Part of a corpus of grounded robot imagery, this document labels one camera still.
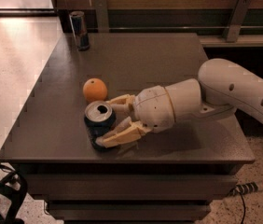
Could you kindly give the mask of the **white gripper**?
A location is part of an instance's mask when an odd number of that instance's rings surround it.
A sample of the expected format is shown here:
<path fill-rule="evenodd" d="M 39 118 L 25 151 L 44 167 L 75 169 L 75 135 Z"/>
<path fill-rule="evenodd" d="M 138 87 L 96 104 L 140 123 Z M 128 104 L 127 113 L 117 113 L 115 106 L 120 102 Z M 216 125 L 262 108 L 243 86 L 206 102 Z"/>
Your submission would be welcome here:
<path fill-rule="evenodd" d="M 107 101 L 115 112 L 130 113 L 110 132 L 98 137 L 95 143 L 110 148 L 141 139 L 147 133 L 160 133 L 174 125 L 174 112 L 168 92 L 161 86 L 142 90 L 138 95 L 124 94 Z"/>

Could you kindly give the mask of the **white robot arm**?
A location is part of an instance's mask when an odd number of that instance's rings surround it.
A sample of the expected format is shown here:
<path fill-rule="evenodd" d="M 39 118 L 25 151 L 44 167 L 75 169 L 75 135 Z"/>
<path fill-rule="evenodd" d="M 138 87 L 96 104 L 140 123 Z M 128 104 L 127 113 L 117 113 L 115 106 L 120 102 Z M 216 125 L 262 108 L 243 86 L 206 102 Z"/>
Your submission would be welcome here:
<path fill-rule="evenodd" d="M 128 117 L 95 139 L 105 148 L 160 133 L 185 119 L 212 118 L 235 109 L 263 124 L 263 79 L 231 61 L 212 59 L 201 65 L 196 79 L 121 95 L 108 103 Z"/>

